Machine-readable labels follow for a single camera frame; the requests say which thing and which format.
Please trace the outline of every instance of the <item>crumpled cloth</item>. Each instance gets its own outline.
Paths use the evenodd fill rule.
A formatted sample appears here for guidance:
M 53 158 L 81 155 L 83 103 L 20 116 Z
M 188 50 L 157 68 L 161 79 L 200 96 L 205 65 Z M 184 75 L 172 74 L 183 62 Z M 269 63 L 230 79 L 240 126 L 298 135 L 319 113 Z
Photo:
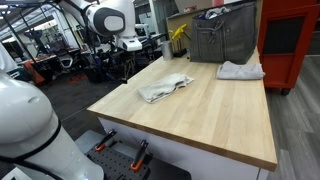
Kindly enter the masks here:
M 175 73 L 138 89 L 138 92 L 148 103 L 155 103 L 173 94 L 180 87 L 187 86 L 193 80 L 185 74 Z
M 236 65 L 230 61 L 220 65 L 217 71 L 218 79 L 257 80 L 262 79 L 265 75 L 261 64 Z

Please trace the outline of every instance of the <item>wooden table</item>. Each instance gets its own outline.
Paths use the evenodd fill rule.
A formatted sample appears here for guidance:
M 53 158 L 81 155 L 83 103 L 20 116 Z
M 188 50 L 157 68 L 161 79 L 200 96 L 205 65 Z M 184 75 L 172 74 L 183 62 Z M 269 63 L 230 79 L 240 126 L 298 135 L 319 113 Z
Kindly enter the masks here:
M 248 63 L 258 63 L 258 53 Z M 277 165 L 262 80 L 216 79 L 218 64 L 158 59 L 88 108 L 124 141 L 150 141 L 151 152 L 193 179 L 266 179 Z M 137 89 L 173 73 L 194 82 L 149 104 Z

